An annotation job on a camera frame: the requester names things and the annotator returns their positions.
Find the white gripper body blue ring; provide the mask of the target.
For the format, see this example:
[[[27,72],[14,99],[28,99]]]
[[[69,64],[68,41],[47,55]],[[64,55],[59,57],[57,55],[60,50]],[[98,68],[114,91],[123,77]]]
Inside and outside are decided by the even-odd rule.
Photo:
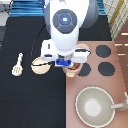
[[[41,46],[41,59],[47,62],[54,62],[56,67],[72,67],[74,63],[85,63],[88,51],[78,47],[71,53],[68,51],[58,51],[53,41],[44,40]]]

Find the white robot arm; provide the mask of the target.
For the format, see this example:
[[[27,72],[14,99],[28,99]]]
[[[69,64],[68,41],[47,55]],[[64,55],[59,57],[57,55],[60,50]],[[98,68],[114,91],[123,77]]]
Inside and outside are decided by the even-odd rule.
[[[98,19],[96,0],[45,0],[44,18],[50,39],[41,46],[41,59],[56,67],[85,63],[90,51],[77,46],[79,30]]]

